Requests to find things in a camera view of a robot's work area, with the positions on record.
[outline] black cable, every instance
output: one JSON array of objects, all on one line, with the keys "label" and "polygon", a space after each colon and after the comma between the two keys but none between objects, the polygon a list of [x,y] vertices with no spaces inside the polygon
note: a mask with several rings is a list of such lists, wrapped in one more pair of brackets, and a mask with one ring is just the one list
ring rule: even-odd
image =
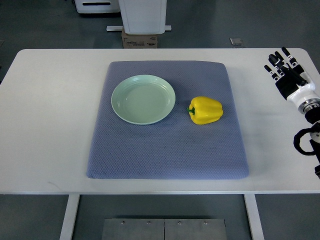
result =
[{"label": "black cable", "polygon": [[306,156],[314,156],[316,155],[315,151],[304,151],[300,146],[301,138],[308,133],[319,133],[320,132],[320,123],[316,123],[310,128],[305,128],[300,130],[293,138],[293,146],[294,148],[301,153],[302,155]]}]

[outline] yellow bell pepper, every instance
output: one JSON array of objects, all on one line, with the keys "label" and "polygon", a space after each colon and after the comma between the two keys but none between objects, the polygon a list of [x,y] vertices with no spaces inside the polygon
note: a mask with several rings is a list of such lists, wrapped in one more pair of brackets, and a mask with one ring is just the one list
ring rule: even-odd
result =
[{"label": "yellow bell pepper", "polygon": [[224,113],[219,101],[206,96],[197,96],[192,99],[187,110],[191,120],[198,125],[215,122],[219,120]]}]

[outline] gray mat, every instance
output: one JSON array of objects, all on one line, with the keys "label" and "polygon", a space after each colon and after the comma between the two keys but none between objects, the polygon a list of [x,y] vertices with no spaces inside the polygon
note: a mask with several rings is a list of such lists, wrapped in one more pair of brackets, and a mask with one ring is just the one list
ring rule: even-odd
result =
[{"label": "gray mat", "polygon": [[[149,74],[175,91],[171,113],[150,125],[120,119],[111,95],[124,79]],[[222,103],[223,116],[194,124],[191,99]],[[241,179],[248,164],[225,66],[205,61],[121,61],[109,65],[88,160],[87,176],[97,179]]]}]

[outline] pepper stem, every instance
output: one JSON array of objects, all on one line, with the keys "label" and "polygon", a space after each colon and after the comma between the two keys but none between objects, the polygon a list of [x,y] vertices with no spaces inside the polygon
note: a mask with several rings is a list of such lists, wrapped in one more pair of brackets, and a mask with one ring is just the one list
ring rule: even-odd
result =
[{"label": "pepper stem", "polygon": [[188,110],[188,112],[189,113],[192,113],[192,115],[195,115],[196,114],[196,112],[195,112],[195,107],[193,107],[192,109],[190,109],[190,108],[186,108],[187,110]]}]

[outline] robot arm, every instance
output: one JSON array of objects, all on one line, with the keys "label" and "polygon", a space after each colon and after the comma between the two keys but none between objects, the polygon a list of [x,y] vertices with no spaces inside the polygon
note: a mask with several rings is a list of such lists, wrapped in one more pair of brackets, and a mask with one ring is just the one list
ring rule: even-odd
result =
[{"label": "robot arm", "polygon": [[[320,162],[320,97],[314,92],[316,87],[309,74],[285,47],[282,47],[282,51],[287,61],[276,51],[270,54],[268,59],[274,70],[268,65],[264,68],[275,80],[275,85],[284,99],[292,102],[312,124],[312,127],[302,129],[294,136],[295,149],[306,156],[315,155]],[[300,140],[307,133],[311,137],[310,144],[313,148],[311,152],[306,152],[300,147]],[[320,165],[315,167],[315,174],[320,179]]]}]

